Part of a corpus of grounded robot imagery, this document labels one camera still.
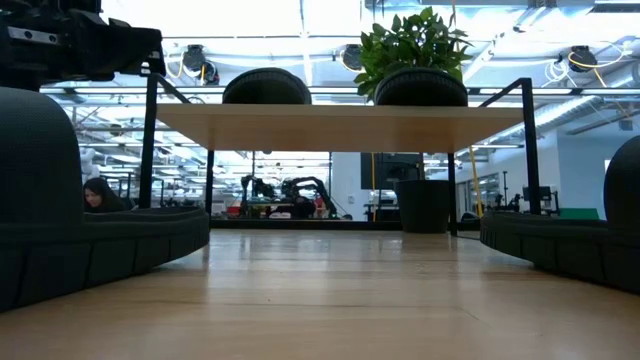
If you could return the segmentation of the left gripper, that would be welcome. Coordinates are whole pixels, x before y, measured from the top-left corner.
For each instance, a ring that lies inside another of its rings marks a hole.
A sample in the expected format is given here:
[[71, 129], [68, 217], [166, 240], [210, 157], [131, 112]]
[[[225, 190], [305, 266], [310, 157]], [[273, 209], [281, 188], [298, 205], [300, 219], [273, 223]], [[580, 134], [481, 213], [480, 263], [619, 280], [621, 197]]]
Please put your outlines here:
[[91, 62], [101, 0], [1, 0], [1, 85], [37, 91], [64, 81], [166, 74], [162, 34], [109, 19], [113, 69]]

